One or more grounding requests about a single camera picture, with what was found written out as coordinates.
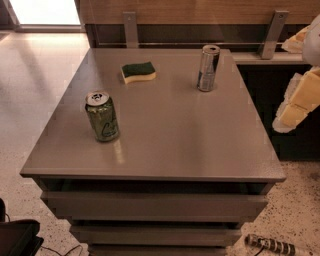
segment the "green can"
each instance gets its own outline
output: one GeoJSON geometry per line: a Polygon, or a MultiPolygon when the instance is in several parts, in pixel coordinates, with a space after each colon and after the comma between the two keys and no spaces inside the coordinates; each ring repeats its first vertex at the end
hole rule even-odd
{"type": "Polygon", "coordinates": [[[116,112],[107,92],[89,92],[85,109],[98,141],[111,141],[119,136],[116,112]]]}

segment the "yellow sponge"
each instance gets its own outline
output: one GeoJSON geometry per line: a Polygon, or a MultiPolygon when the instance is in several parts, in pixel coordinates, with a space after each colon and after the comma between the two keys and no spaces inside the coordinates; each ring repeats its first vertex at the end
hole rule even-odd
{"type": "Polygon", "coordinates": [[[156,77],[156,70],[151,62],[128,64],[121,68],[126,84],[137,81],[148,81],[156,77]]]}

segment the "table top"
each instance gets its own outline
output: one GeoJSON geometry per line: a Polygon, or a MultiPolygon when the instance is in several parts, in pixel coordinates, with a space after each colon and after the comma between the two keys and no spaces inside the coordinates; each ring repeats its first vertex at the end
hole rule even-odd
{"type": "Polygon", "coordinates": [[[278,182],[279,160],[228,50],[216,89],[196,88],[201,50],[90,49],[21,171],[24,177],[278,182]],[[151,61],[157,77],[125,85],[121,67],[151,61]],[[119,138],[98,142],[85,96],[112,97],[119,138]]]}

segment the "terrazzo floor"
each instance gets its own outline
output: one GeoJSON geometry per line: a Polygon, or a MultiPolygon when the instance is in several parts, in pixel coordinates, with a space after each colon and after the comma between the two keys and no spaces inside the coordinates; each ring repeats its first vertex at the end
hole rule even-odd
{"type": "MultiPolygon", "coordinates": [[[[0,41],[0,198],[11,220],[38,220],[43,246],[65,254],[79,245],[68,231],[69,224],[53,216],[39,199],[41,190],[19,172],[84,58],[87,38],[85,34],[9,33],[0,41]]],[[[247,234],[320,253],[320,162],[281,164],[287,180],[270,191],[268,206],[242,227],[242,238],[227,249],[227,255],[253,256],[259,251],[245,246],[247,234]]],[[[69,255],[88,255],[87,246],[81,246],[69,255]]],[[[37,253],[51,255],[57,254],[46,249],[37,253]]]]}

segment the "wall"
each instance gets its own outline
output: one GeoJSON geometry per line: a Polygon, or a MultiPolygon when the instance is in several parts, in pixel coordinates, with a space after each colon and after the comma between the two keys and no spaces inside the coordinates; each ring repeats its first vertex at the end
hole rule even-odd
{"type": "Polygon", "coordinates": [[[81,0],[85,24],[121,24],[135,11],[138,24],[268,24],[274,10],[290,12],[286,24],[309,24],[319,0],[81,0]]]}

